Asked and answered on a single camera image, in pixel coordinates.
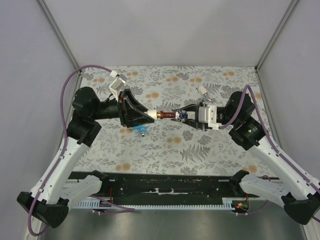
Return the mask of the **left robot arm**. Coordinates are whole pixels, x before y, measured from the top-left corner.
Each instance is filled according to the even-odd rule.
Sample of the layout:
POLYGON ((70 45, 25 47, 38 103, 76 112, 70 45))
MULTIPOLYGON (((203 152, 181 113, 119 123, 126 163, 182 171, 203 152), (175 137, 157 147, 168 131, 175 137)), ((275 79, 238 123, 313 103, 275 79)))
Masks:
POLYGON ((17 197, 30 216, 51 228, 61 225, 69 211, 87 197, 103 197, 110 192, 108 176, 97 170, 64 189, 76 163, 89 151, 102 128, 98 120, 118 118, 122 126, 132 128, 157 119, 157 111, 139 103, 130 89, 121 91, 117 99, 100 101, 91 87, 82 87, 76 91, 72 106, 72 119, 56 156, 38 183, 17 197))

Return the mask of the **white pipe elbow fitting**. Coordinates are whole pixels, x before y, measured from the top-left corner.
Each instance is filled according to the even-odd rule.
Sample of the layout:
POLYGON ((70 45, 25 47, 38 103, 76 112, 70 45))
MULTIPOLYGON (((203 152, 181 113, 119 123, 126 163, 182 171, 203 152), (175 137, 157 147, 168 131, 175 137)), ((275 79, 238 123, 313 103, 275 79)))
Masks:
POLYGON ((158 113, 156 109, 149 109, 146 114, 151 117, 153 120, 157 120, 158 119, 158 113))

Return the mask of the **brown faucet chrome knob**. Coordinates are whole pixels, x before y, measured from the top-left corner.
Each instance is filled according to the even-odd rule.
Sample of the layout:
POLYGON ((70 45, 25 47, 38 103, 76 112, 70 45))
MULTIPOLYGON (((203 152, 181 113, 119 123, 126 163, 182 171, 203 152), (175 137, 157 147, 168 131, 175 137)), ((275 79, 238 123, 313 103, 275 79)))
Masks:
POLYGON ((159 111, 156 113, 156 116, 158 119, 171 119, 176 122, 185 122, 188 119, 188 113, 183 109, 173 112, 159 111))

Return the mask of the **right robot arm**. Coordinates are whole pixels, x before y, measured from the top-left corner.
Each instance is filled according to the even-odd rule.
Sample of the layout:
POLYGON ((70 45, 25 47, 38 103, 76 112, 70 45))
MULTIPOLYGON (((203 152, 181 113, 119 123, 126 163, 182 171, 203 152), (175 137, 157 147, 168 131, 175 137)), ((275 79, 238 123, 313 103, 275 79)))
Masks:
POLYGON ((203 131, 222 130, 231 125, 231 139, 263 162, 281 183, 240 170, 229 180, 230 193, 235 197, 244 193, 261 197, 282 207, 295 222, 306 225, 320 209, 320 181, 277 145, 262 120, 252 117, 256 109, 249 94, 236 91, 224 107, 202 100, 173 110, 173 119, 203 131))

